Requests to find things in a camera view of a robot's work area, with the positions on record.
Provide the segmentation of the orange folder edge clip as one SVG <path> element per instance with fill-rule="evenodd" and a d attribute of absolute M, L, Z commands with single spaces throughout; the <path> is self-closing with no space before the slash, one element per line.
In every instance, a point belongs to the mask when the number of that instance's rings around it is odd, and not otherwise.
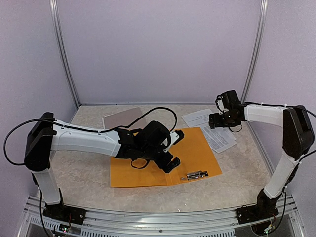
<path fill-rule="evenodd" d="M 185 176 L 181 177 L 180 180 L 195 180 L 195 179 L 201 179 L 201 178 L 205 178 L 205 177 L 208 177 L 208 172 L 207 171 L 202 171 L 202 170 L 199 170 L 199 171 L 194 171 L 194 172 L 190 172 L 190 173 L 187 173 Z"/>

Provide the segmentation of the orange book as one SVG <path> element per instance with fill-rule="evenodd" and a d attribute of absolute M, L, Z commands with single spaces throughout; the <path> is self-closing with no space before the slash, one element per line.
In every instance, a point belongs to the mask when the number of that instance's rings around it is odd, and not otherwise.
<path fill-rule="evenodd" d="M 201 171 L 203 178 L 222 174 L 220 165 L 210 148 L 201 128 L 184 128 L 184 138 L 171 146 L 167 153 L 162 152 L 160 160 L 168 168 L 177 165 L 169 173 L 154 161 L 145 166 L 146 161 L 137 159 L 111 158 L 110 186 L 115 188 L 134 188 L 147 186 L 172 186 L 188 183 L 188 173 Z"/>

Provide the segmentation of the pink file folder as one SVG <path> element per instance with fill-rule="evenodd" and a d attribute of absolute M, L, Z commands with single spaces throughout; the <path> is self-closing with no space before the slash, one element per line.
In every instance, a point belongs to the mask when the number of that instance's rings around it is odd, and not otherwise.
<path fill-rule="evenodd" d="M 103 128 L 110 129 L 119 125 L 128 126 L 142 115 L 139 107 L 107 115 L 102 118 Z"/>

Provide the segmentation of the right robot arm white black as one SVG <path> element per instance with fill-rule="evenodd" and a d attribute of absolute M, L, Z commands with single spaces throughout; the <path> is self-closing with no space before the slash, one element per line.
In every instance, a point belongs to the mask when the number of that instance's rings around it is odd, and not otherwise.
<path fill-rule="evenodd" d="M 283 129 L 282 156 L 263 192 L 269 199 L 277 198 L 287 185 L 291 174 L 315 140 L 312 115 L 304 106 L 272 106 L 263 104 L 240 104 L 222 113 L 209 115 L 211 129 L 231 128 L 243 121 L 261 122 L 279 126 Z"/>

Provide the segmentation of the sheet under right arm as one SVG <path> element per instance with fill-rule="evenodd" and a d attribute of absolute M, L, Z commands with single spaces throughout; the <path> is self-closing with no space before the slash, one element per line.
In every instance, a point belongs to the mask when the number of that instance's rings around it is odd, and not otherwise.
<path fill-rule="evenodd" d="M 224 129 L 210 129 L 209 126 L 201 129 L 209 146 L 216 153 L 221 153 L 237 144 L 236 139 Z"/>

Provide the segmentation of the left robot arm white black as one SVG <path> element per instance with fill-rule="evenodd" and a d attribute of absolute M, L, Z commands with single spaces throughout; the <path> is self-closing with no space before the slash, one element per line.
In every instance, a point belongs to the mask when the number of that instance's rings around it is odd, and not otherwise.
<path fill-rule="evenodd" d="M 44 113 L 29 132 L 25 149 L 25 166 L 31 171 L 45 203 L 56 218 L 63 220 L 69 208 L 62 203 L 50 165 L 52 151 L 79 151 L 103 154 L 114 158 L 153 161 L 165 173 L 180 165 L 169 149 L 184 138 L 181 130 L 169 130 L 158 121 L 144 128 L 128 130 L 122 126 L 109 130 L 94 130 L 56 120 Z"/>

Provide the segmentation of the white printed sheet far left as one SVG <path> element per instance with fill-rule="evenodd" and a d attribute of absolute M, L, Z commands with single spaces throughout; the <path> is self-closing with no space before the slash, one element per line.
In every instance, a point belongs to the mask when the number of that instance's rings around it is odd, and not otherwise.
<path fill-rule="evenodd" d="M 182 119 L 188 127 L 201 127 L 208 125 L 210 114 L 213 114 L 210 109 L 204 109 L 190 114 L 182 115 Z"/>

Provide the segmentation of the front aluminium rail base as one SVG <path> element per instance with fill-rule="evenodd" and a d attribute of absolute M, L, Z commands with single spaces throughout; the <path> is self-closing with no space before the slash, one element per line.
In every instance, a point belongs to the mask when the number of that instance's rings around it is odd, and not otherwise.
<path fill-rule="evenodd" d="M 240 224 L 235 208 L 209 211 L 142 213 L 87 208 L 80 225 L 40 218 L 40 200 L 26 202 L 16 237 L 41 237 L 56 231 L 65 237 L 253 237 L 259 222 Z"/>

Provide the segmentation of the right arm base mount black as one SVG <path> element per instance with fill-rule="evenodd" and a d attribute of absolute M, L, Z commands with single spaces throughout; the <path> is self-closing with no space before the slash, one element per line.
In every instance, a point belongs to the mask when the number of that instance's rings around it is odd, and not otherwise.
<path fill-rule="evenodd" d="M 257 196 L 255 205 L 243 205 L 236 209 L 238 223 L 245 224 L 277 216 L 279 214 L 277 201 L 280 197 L 281 195 L 270 199 L 264 191 L 261 190 Z"/>

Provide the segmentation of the right aluminium frame post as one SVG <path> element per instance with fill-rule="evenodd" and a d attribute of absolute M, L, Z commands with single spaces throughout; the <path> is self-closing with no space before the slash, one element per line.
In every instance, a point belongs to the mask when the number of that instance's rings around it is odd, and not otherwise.
<path fill-rule="evenodd" d="M 255 40 L 254 40 L 254 46 L 252 49 L 250 64 L 249 64 L 247 75 L 246 75 L 246 81 L 244 83 L 244 87 L 243 87 L 242 94 L 241 94 L 241 102 L 246 101 L 247 96 L 250 92 L 250 87 L 251 87 L 251 83 L 252 83 L 252 80 L 254 77 L 257 60 L 258 60 L 258 57 L 260 54 L 261 42 L 262 42 L 262 38 L 264 35 L 264 27 L 265 27 L 265 22 L 266 22 L 267 9 L 268 9 L 268 0 L 261 0 L 259 19 L 258 19 Z"/>

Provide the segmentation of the aluminium frame post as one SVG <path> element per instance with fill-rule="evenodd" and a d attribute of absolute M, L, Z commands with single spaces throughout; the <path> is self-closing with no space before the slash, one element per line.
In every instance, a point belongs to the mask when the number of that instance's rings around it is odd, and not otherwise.
<path fill-rule="evenodd" d="M 252 83 L 252 80 L 254 77 L 257 60 L 258 60 L 258 57 L 260 54 L 261 42 L 262 42 L 262 38 L 264 35 L 264 27 L 265 27 L 265 22 L 266 22 L 267 9 L 268 9 L 268 0 L 261 0 L 259 19 L 258 19 L 255 40 L 254 40 L 254 46 L 252 49 L 250 64 L 249 64 L 247 75 L 246 75 L 246 81 L 244 83 L 244 87 L 243 87 L 242 94 L 241 94 L 241 102 L 246 101 L 247 96 L 250 92 L 250 87 L 251 87 L 251 83 Z"/>
<path fill-rule="evenodd" d="M 81 103 L 80 103 L 78 92 L 77 92 L 77 89 L 76 89 L 76 86 L 75 86 L 75 83 L 74 83 L 74 80 L 72 77 L 72 73 L 71 73 L 71 69 L 70 69 L 70 65 L 69 65 L 69 60 L 67 57 L 67 52 L 66 52 L 66 48 L 65 48 L 64 39 L 63 39 L 61 21 L 60 21 L 60 17 L 59 17 L 58 1 L 57 0 L 50 0 L 49 5 L 50 5 L 53 28 L 54 28 L 55 35 L 56 35 L 57 47 L 59 50 L 61 63 L 62 63 L 64 72 L 65 72 L 65 76 L 66 76 L 66 82 L 68 84 L 74 105 L 75 105 L 76 109 L 78 109 L 81 106 Z"/>

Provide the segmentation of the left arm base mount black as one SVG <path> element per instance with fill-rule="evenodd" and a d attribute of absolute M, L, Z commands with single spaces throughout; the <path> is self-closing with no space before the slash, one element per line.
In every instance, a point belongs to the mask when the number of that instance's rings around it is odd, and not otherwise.
<path fill-rule="evenodd" d="M 62 202 L 55 205 L 45 205 L 43 215 L 54 220 L 69 224 L 83 225 L 86 210 L 78 207 L 64 205 Z"/>

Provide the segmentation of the left aluminium frame post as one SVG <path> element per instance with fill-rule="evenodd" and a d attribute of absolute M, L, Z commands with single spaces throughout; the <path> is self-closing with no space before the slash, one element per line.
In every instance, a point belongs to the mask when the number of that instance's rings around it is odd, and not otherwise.
<path fill-rule="evenodd" d="M 71 73 L 71 69 L 70 69 L 70 65 L 69 65 L 69 60 L 67 57 L 67 52 L 66 52 L 66 48 L 65 48 L 64 39 L 63 39 L 61 21 L 60 21 L 60 17 L 59 17 L 58 1 L 57 0 L 50 0 L 49 5 L 50 5 L 53 28 L 54 28 L 55 35 L 56 35 L 57 47 L 59 50 L 61 63 L 62 63 L 64 72 L 65 72 L 65 76 L 66 76 L 66 82 L 68 84 L 74 105 L 75 105 L 76 109 L 78 109 L 81 106 L 81 103 L 80 103 L 78 92 L 77 92 L 77 89 L 76 89 L 76 86 L 75 86 L 75 83 L 74 83 L 74 80 L 72 77 L 72 73 Z"/>

